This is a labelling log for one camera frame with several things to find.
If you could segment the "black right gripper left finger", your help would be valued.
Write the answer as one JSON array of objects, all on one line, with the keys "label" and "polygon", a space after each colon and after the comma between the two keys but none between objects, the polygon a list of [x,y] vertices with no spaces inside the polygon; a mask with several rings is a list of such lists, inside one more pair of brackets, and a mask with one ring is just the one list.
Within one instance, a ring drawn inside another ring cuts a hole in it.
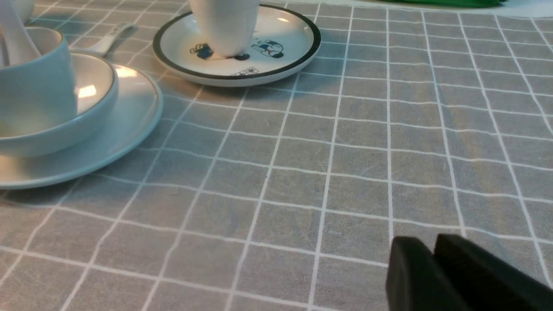
[{"label": "black right gripper left finger", "polygon": [[468,311],[431,251],[419,239],[395,236],[386,277],[390,311]]}]

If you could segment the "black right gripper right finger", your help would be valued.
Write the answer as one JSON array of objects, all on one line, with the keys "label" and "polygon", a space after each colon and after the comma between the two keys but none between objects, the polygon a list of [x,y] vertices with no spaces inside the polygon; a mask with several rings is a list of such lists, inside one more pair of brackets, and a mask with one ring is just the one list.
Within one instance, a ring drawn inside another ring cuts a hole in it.
[{"label": "black right gripper right finger", "polygon": [[551,311],[552,289],[460,235],[439,234],[434,258],[474,311]]}]

